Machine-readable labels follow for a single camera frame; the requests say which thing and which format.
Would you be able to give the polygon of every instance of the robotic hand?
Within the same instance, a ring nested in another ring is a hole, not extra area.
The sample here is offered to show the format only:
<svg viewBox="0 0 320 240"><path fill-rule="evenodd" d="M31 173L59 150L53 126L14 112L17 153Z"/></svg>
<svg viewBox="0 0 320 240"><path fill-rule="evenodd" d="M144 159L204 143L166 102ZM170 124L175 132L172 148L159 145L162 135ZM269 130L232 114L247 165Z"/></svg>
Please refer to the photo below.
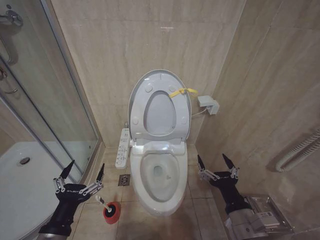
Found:
<svg viewBox="0 0 320 240"><path fill-rule="evenodd" d="M226 204L225 212L227 214L236 210L251 209L250 204L245 201L236 188L239 179L239 168L236 168L226 155L222 154L222 156L229 171L211 172L207 170L198 155L199 175L210 185L220 190Z"/></svg>
<svg viewBox="0 0 320 240"><path fill-rule="evenodd" d="M50 221L41 227L37 240L67 239L71 233L70 225L74 221L74 214L78 205L103 188L102 179L104 177L105 164L102 165L96 181L89 186L74 183L65 184L65 179L69 175L74 162L75 160L63 169L59 177L53 179L55 195L59 199L59 204Z"/></svg>

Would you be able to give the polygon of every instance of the yellow strap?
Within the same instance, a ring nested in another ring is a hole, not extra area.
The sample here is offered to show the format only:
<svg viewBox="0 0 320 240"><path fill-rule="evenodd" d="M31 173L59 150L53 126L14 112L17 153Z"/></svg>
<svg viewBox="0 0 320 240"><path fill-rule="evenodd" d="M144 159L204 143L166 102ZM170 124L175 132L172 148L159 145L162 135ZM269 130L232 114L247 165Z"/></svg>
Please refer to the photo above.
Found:
<svg viewBox="0 0 320 240"><path fill-rule="evenodd" d="M173 98L178 94L185 94L186 92L193 93L191 94L191 96L193 97L196 97L198 95L198 91L192 88L179 88L177 91L174 91L173 93L169 94L169 97Z"/></svg>

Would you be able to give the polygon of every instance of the toilet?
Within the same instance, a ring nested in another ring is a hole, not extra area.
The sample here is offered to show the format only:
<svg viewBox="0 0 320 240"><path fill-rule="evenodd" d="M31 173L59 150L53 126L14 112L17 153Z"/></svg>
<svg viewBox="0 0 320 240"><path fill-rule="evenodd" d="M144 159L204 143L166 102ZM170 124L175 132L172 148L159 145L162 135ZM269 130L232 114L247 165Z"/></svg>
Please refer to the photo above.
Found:
<svg viewBox="0 0 320 240"><path fill-rule="evenodd" d="M130 96L131 179L140 203L154 216L173 214L187 186L191 102L188 93L169 96L181 88L186 87L172 72L153 70Z"/></svg>

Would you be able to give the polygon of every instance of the beige floor tile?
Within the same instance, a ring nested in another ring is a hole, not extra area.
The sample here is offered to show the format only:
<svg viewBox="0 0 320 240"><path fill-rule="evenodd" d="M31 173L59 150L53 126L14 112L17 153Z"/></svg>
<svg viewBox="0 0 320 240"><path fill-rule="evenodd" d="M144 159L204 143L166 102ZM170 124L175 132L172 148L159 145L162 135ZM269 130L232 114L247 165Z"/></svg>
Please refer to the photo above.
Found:
<svg viewBox="0 0 320 240"><path fill-rule="evenodd" d="M188 166L188 183L193 199L212 198L211 186L208 182L201 180L198 175L198 166Z"/></svg>
<svg viewBox="0 0 320 240"><path fill-rule="evenodd" d="M115 240L118 223L109 225L99 203L85 203L73 240Z"/></svg>
<svg viewBox="0 0 320 240"><path fill-rule="evenodd" d="M75 214L73 216L73 223L71 224L71 233L70 233L70 236L68 236L68 238L67 238L68 240L73 239L73 237L75 235L77 225L78 225L80 215L81 215L83 208L84 208L84 203L80 203L78 208L75 211Z"/></svg>
<svg viewBox="0 0 320 240"><path fill-rule="evenodd" d="M193 199L202 240L228 240L213 198Z"/></svg>
<svg viewBox="0 0 320 240"><path fill-rule="evenodd" d="M119 176L125 174L125 169L104 168L103 188L97 193L106 202L121 202L123 186L118 186ZM96 203L93 195L86 203Z"/></svg>
<svg viewBox="0 0 320 240"><path fill-rule="evenodd" d="M171 216L155 217L139 202L123 202L117 240L200 240L200 231L191 199L182 202Z"/></svg>
<svg viewBox="0 0 320 240"><path fill-rule="evenodd" d="M187 145L186 150L188 153L188 165L197 165L198 164L198 152L194 144Z"/></svg>
<svg viewBox="0 0 320 240"><path fill-rule="evenodd" d="M130 165L127 165L125 174L131 174L130 171ZM130 185L129 186L123 186L122 190L122 202L134 202L138 201L138 196L135 193L134 190L134 182L132 179L132 176L130 177Z"/></svg>
<svg viewBox="0 0 320 240"><path fill-rule="evenodd" d="M106 147L102 157L102 163L105 168L114 168L117 158L117 147Z"/></svg>
<svg viewBox="0 0 320 240"><path fill-rule="evenodd" d="M185 187L184 199L191 199L191 193L190 193L188 182L186 183L186 187Z"/></svg>

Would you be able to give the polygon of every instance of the shower drain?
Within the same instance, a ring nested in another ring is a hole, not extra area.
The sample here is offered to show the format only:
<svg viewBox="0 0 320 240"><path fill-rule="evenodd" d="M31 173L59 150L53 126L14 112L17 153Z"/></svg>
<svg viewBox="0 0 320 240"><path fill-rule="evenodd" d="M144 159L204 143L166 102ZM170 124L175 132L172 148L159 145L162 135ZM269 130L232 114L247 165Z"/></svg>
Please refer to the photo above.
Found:
<svg viewBox="0 0 320 240"><path fill-rule="evenodd" d="M30 162L30 157L24 157L24 158L22 158L22 159L19 161L19 164L25 165L25 164L27 164L28 162Z"/></svg>
<svg viewBox="0 0 320 240"><path fill-rule="evenodd" d="M123 174L119 176L118 186L129 186L130 184L130 174Z"/></svg>

